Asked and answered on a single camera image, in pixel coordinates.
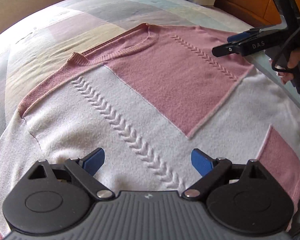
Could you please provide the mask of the person right hand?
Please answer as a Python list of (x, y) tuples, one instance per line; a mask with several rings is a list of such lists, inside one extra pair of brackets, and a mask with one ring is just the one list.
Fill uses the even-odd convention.
[[(294, 50), (290, 54), (289, 61), (287, 63), (287, 67), (289, 69), (295, 68), (300, 62), (300, 49)], [(284, 72), (276, 72), (276, 75), (280, 78), (281, 83), (285, 85), (289, 81), (294, 79), (294, 75), (292, 73), (284, 73)]]

